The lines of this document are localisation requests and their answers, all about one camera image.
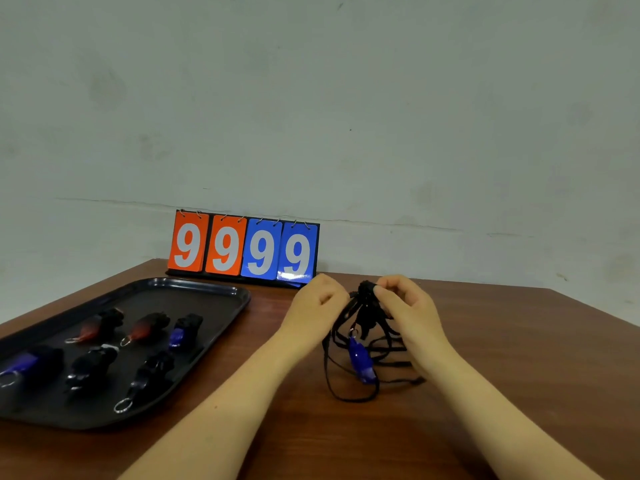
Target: black lanyard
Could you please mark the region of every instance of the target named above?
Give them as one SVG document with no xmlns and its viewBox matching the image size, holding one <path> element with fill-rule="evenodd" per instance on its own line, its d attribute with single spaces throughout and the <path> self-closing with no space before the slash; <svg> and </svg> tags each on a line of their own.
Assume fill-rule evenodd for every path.
<svg viewBox="0 0 640 480">
<path fill-rule="evenodd" d="M 343 365 L 334 361 L 329 355 L 329 345 L 331 341 L 340 347 L 341 349 L 349 349 L 351 341 L 351 337 L 356 330 L 356 327 L 360 327 L 360 339 L 365 340 L 369 335 L 369 332 L 379 326 L 384 335 L 377 339 L 373 339 L 368 343 L 368 345 L 364 346 L 367 353 L 371 357 L 371 361 L 373 365 L 379 367 L 411 367 L 412 364 L 408 360 L 396 360 L 396 361 L 384 361 L 388 357 L 391 352 L 406 352 L 406 347 L 404 346 L 404 342 L 400 337 L 400 334 L 396 332 L 391 326 L 388 324 L 387 320 L 393 320 L 393 318 L 388 317 L 385 311 L 380 307 L 380 302 L 378 298 L 373 293 L 374 283 L 363 281 L 360 283 L 358 287 L 358 291 L 354 291 L 349 294 L 351 300 L 344 307 L 338 319 L 333 323 L 331 331 L 322 341 L 322 346 L 324 350 L 324 377 L 326 378 L 326 384 L 329 387 L 329 391 L 331 394 L 340 401 L 344 401 L 346 403 L 366 403 L 368 401 L 372 401 L 380 392 L 380 383 L 386 384 L 397 384 L 397 383 L 409 383 L 412 385 L 418 385 L 425 382 L 422 377 L 418 377 L 416 379 L 393 379 L 390 381 L 383 381 L 378 379 L 378 375 L 375 375 L 375 379 L 372 382 L 372 386 L 374 387 L 372 393 L 366 397 L 357 397 L 357 398 L 347 398 L 338 396 L 332 389 L 331 383 L 329 381 L 329 372 L 328 372 L 328 364 L 329 361 L 336 364 L 343 371 L 348 372 L 349 374 L 358 377 L 358 373 L 356 371 L 350 370 Z M 356 320 L 351 325 L 349 336 L 345 336 L 341 334 L 338 330 L 342 325 L 348 322 L 355 314 L 357 313 Z M 386 346 L 377 346 L 375 343 L 386 340 Z"/>
</svg>

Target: black tray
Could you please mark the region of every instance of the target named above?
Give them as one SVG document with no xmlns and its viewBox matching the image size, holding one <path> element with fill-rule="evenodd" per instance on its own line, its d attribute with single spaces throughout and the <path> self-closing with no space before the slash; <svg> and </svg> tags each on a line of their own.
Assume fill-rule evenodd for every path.
<svg viewBox="0 0 640 480">
<path fill-rule="evenodd" d="M 16 355 L 36 344 L 61 347 L 65 351 L 65 368 L 52 382 L 37 388 L 14 384 L 0 388 L 0 418 L 66 429 L 90 429 L 127 420 L 162 401 L 201 359 L 216 339 L 251 300 L 249 291 L 234 286 L 193 282 L 174 278 L 151 278 L 125 285 L 99 298 L 46 319 L 4 339 L 0 339 L 0 371 Z M 121 347 L 109 367 L 103 387 L 93 392 L 64 393 L 70 364 L 90 347 L 98 344 L 65 344 L 75 337 L 85 318 L 117 306 L 124 313 L 123 326 L 116 329 L 107 343 L 119 345 L 144 315 L 164 312 L 171 323 L 151 344 L 134 342 Z M 175 367 L 166 375 L 164 392 L 152 401 L 116 414 L 114 405 L 126 396 L 136 370 L 149 354 L 167 350 L 169 334 L 176 320 L 189 313 L 203 316 L 196 344 L 187 351 L 172 352 Z"/>
</svg>

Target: left hand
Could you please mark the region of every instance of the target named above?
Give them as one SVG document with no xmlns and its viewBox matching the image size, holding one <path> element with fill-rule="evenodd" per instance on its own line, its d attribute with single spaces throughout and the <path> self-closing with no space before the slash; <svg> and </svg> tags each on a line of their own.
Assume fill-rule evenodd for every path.
<svg viewBox="0 0 640 480">
<path fill-rule="evenodd" d="M 340 283 L 318 274 L 293 298 L 277 334 L 302 358 L 325 338 L 348 302 Z"/>
</svg>

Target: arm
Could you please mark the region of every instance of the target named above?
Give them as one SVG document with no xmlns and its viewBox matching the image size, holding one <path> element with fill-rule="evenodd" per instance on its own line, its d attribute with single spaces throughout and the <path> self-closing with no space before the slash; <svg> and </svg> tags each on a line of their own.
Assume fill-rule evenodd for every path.
<svg viewBox="0 0 640 480">
<path fill-rule="evenodd" d="M 425 291 L 404 276 L 378 284 L 416 370 L 436 384 L 501 480 L 602 480 L 455 352 Z"/>
<path fill-rule="evenodd" d="M 121 480 L 235 479 L 278 386 L 320 343 L 348 300 L 332 278 L 314 278 L 297 293 L 276 334 Z"/>
</svg>

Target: brown table surface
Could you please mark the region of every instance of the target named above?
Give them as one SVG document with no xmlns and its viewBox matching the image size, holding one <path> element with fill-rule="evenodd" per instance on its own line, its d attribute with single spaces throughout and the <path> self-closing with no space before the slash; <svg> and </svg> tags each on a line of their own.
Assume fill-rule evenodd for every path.
<svg viewBox="0 0 640 480">
<path fill-rule="evenodd" d="M 0 337 L 165 269 L 162 259 L 133 267 L 0 325 Z M 370 278 L 332 276 L 347 290 Z M 638 478 L 640 329 L 547 289 L 418 282 L 455 348 L 517 407 L 605 479 Z M 247 288 L 246 311 L 182 386 L 141 419 L 80 433 L 0 421 L 0 477 L 116 478 L 276 331 L 294 291 Z M 345 375 L 332 370 L 336 387 L 360 392 Z M 383 386 L 366 404 L 338 402 L 326 387 L 320 346 L 280 387 L 240 476 L 495 478 L 431 384 Z"/>
</svg>

